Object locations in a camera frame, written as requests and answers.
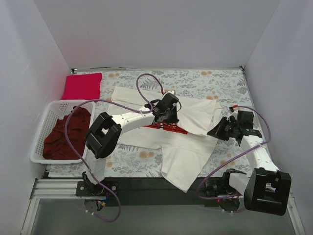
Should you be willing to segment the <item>white t shirt red print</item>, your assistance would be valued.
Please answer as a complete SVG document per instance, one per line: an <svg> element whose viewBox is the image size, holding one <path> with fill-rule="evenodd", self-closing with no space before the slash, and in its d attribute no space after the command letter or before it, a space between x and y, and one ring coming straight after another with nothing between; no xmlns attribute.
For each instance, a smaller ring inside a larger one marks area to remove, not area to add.
<svg viewBox="0 0 313 235"><path fill-rule="evenodd" d="M217 99L179 97L178 127L184 133L141 127L122 134L119 144L162 150L162 176L187 192L213 153L218 140L208 136L221 119Z"/></svg>

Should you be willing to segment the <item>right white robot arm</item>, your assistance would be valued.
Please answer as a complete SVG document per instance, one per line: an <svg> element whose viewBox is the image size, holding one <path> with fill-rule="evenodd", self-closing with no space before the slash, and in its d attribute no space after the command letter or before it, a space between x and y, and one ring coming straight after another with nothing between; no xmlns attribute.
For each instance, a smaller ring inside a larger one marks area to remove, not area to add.
<svg viewBox="0 0 313 235"><path fill-rule="evenodd" d="M239 170L226 170L218 184L225 195L216 192L210 199L241 195L245 209L283 216L287 209L291 176L282 172L267 152L265 145L271 141L271 136L264 140L261 132L253 128L254 116L257 114L253 108L234 105L229 109L231 115L223 117L207 134L222 141L230 138L236 140L243 152L235 159L246 156L252 174L247 176Z"/></svg>

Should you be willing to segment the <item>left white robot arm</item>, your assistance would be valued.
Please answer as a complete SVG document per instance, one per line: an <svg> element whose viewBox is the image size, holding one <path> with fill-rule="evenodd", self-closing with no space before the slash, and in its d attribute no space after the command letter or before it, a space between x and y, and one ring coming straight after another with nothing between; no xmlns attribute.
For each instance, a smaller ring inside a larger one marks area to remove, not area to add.
<svg viewBox="0 0 313 235"><path fill-rule="evenodd" d="M106 158L126 132L156 124L177 124L177 104L180 104L179 99L173 92L167 92L161 100L153 100L138 110L112 116L103 112L86 134L86 147L96 159Z"/></svg>

